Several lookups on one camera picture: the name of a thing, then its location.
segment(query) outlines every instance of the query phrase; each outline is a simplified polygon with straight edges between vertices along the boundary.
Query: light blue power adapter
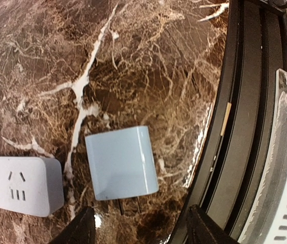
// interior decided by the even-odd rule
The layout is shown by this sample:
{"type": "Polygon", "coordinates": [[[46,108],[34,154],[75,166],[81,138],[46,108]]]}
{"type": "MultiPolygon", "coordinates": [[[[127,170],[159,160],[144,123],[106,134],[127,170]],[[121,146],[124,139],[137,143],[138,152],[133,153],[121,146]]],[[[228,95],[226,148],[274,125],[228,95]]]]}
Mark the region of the light blue power adapter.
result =
{"type": "Polygon", "coordinates": [[[113,200],[158,191],[147,126],[85,138],[96,200],[113,200]]]}

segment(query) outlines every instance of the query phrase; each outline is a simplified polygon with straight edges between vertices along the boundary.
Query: brown marble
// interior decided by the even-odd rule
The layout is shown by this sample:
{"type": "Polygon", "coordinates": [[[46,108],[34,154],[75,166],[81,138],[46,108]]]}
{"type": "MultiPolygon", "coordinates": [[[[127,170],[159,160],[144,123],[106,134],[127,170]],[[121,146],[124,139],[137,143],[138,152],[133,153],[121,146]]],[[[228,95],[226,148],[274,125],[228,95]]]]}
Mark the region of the brown marble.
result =
{"type": "Polygon", "coordinates": [[[0,0],[0,156],[57,158],[65,206],[0,209],[0,243],[48,243],[83,206],[96,243],[166,243],[212,114],[228,4],[218,0],[0,0]],[[94,198],[84,136],[149,126],[160,190],[94,198]]]}

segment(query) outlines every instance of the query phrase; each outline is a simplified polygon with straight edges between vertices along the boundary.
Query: power strip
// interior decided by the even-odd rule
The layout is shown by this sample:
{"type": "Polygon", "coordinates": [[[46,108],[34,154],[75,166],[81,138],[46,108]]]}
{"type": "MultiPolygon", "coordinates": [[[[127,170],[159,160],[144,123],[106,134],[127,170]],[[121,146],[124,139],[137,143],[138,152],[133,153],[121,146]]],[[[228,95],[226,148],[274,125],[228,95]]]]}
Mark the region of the power strip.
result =
{"type": "Polygon", "coordinates": [[[63,204],[62,170],[58,160],[0,157],[0,208],[46,217],[63,204]]]}

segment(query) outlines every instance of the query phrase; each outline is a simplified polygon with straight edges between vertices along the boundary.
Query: curved black rail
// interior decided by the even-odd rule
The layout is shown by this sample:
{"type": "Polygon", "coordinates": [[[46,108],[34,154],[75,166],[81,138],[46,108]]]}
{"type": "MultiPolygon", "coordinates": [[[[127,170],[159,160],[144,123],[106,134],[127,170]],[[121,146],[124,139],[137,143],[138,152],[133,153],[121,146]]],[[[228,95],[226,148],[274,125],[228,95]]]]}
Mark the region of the curved black rail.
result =
{"type": "Polygon", "coordinates": [[[186,243],[186,213],[194,204],[238,239],[266,160],[277,69],[287,71],[285,11],[256,0],[232,0],[210,129],[169,243],[186,243]],[[231,110],[225,118],[228,104],[231,110]],[[227,124],[222,133],[224,121],[227,124]]]}

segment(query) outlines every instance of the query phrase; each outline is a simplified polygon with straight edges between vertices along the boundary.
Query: black edge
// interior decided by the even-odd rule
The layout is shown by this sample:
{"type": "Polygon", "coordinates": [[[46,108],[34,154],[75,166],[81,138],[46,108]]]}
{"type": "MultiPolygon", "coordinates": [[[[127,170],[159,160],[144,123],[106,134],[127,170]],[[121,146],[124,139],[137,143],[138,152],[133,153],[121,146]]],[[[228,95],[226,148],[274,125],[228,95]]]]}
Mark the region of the black edge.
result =
{"type": "Polygon", "coordinates": [[[252,151],[242,187],[225,232],[238,239],[252,208],[260,184],[271,136],[274,113],[276,71],[283,68],[278,16],[261,9],[262,87],[252,151]]]}
{"type": "Polygon", "coordinates": [[[258,5],[258,6],[260,6],[260,8],[267,10],[267,11],[269,11],[269,12],[271,12],[277,16],[281,16],[281,15],[285,14],[285,12],[286,12],[285,8],[281,9],[274,4],[269,4],[269,1],[266,1],[266,0],[247,0],[247,1],[258,5]]]}
{"type": "Polygon", "coordinates": [[[95,244],[95,239],[94,210],[85,207],[49,244],[95,244]]]}
{"type": "Polygon", "coordinates": [[[225,234],[198,205],[190,207],[187,226],[190,244],[239,244],[225,234]]]}
{"type": "Polygon", "coordinates": [[[262,80],[262,39],[259,8],[244,3],[244,58],[241,90],[230,142],[225,145],[224,166],[207,214],[224,228],[233,210],[251,152],[259,109],[262,80]]]}
{"type": "Polygon", "coordinates": [[[287,14],[278,17],[281,35],[283,69],[287,71],[287,14]]]}
{"type": "Polygon", "coordinates": [[[199,161],[192,185],[188,192],[181,214],[171,234],[169,244],[184,243],[187,238],[186,213],[189,206],[199,204],[202,201],[205,188],[210,179],[210,169],[213,167],[214,156],[218,149],[220,132],[226,112],[227,103],[233,86],[233,78],[237,63],[237,52],[239,46],[239,18],[240,18],[239,0],[232,0],[229,5],[229,16],[227,25],[226,46],[223,58],[223,65],[220,77],[220,84],[217,91],[217,97],[213,116],[207,132],[204,150],[199,161]]]}
{"type": "Polygon", "coordinates": [[[236,56],[236,67],[235,67],[235,75],[234,75],[234,82],[232,85],[231,90],[231,97],[229,98],[229,102],[232,104],[231,111],[228,115],[227,125],[225,129],[225,134],[221,138],[221,143],[219,144],[219,148],[217,149],[217,153],[215,154],[214,160],[215,164],[213,167],[213,175],[208,185],[208,189],[206,189],[205,197],[201,202],[202,210],[208,210],[210,203],[213,199],[215,189],[217,188],[217,184],[221,175],[221,172],[224,167],[225,157],[229,142],[231,140],[232,130],[234,126],[239,94],[241,89],[241,76],[243,70],[243,57],[244,57],[244,5],[243,1],[240,2],[240,19],[239,19],[239,34],[238,39],[240,40],[238,46],[238,52],[236,56]]]}

